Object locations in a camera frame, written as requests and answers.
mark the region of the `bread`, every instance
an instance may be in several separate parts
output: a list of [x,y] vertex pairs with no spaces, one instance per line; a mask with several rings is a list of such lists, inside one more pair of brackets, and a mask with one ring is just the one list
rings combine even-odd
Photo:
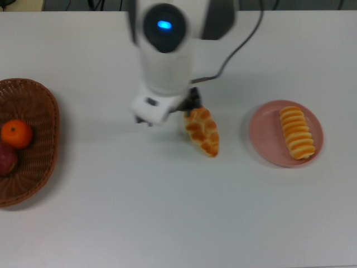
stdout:
[[185,130],[192,142],[206,155],[216,157],[219,152],[219,135],[211,113],[202,106],[192,110],[189,116],[185,114],[184,121]]
[[310,129],[299,107],[288,106],[281,109],[280,122],[285,143],[294,159],[307,159],[315,153]]

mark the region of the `red apple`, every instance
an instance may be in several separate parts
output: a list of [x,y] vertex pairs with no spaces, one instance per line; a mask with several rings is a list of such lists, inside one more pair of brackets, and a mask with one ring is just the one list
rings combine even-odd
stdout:
[[0,142],[0,176],[8,175],[16,167],[17,159],[15,148]]

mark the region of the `white robot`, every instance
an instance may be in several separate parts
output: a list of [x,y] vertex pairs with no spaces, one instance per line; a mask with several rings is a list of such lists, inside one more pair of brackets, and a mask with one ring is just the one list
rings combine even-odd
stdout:
[[192,39],[220,39],[234,24],[235,10],[235,0],[129,0],[143,71],[132,106],[138,123],[161,125],[172,112],[201,106],[191,86]]

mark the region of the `fruit basket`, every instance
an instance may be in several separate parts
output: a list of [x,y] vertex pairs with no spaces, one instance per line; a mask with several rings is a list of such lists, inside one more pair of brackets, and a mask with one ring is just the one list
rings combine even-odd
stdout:
[[0,81],[0,127],[20,119],[33,130],[29,147],[18,150],[18,165],[0,177],[0,207],[24,201],[39,191],[51,176],[59,145],[60,115],[55,97],[29,79]]

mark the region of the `tangerine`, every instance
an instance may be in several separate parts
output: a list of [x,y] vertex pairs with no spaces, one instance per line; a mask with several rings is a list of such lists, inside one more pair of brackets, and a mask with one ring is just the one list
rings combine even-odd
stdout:
[[22,120],[11,120],[1,129],[1,140],[16,149],[26,148],[33,137],[32,128]]

